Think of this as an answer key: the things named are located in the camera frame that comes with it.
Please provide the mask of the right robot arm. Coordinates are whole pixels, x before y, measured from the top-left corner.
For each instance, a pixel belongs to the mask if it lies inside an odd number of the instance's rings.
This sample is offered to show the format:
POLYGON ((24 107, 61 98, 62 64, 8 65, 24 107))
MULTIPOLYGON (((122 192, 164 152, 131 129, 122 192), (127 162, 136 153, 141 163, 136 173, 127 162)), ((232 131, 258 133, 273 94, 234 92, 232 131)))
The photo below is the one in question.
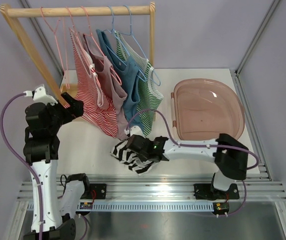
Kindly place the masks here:
POLYGON ((218 171, 210 185, 194 190, 198 200, 230 199, 230 186, 247 178, 248 148, 226 133, 219 134, 217 139, 181 142, 164 136, 150 140, 135 134, 129 138, 126 147, 142 162, 188 159, 215 164, 218 171))

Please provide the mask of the black white striped tank top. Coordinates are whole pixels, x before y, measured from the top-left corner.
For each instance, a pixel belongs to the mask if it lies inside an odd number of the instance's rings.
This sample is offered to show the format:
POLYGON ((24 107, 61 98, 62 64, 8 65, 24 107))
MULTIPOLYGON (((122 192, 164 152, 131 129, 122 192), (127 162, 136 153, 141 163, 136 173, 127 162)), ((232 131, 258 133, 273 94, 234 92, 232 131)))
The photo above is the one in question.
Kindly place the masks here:
POLYGON ((110 151, 110 155, 115 158, 119 163, 125 165, 128 170, 142 175, 149 172, 157 163, 151 160, 141 161, 138 155, 128 149, 126 144, 128 139, 125 139, 116 144, 110 151))

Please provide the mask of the pink wire hanger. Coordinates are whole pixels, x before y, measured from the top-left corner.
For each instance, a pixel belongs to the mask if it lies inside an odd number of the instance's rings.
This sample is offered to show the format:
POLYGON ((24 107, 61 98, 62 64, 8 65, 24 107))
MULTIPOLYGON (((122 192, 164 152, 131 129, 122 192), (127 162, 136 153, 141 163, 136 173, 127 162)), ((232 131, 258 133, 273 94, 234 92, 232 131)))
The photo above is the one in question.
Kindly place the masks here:
POLYGON ((46 25, 51 30, 54 36, 60 66, 64 73, 65 87, 69 90, 70 89, 70 81, 69 81, 70 77, 69 77, 69 60, 68 60, 68 51, 67 51, 67 33, 66 33, 66 27, 65 27, 65 19, 64 17, 59 16, 55 27, 52 27, 46 20, 42 6, 40 7, 40 12, 41 12, 42 19, 44 20, 44 22, 46 23, 46 25), (61 50, 61 47, 60 47, 60 37, 58 37, 57 35, 60 25, 62 25, 62 31, 63 31, 63 50, 61 50))

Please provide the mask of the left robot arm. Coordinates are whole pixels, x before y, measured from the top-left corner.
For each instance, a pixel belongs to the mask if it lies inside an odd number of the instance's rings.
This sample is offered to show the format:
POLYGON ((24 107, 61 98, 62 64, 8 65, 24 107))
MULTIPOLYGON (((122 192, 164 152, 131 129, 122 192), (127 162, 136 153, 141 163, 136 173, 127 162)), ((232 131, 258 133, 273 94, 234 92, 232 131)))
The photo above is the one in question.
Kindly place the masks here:
POLYGON ((56 172, 62 125, 83 115, 83 102, 64 92, 64 107, 47 94, 25 109, 23 154, 29 167, 33 187, 33 220, 26 240, 73 240, 76 236, 74 216, 80 199, 87 198, 91 187, 86 174, 72 174, 65 184, 62 198, 57 195, 56 172))

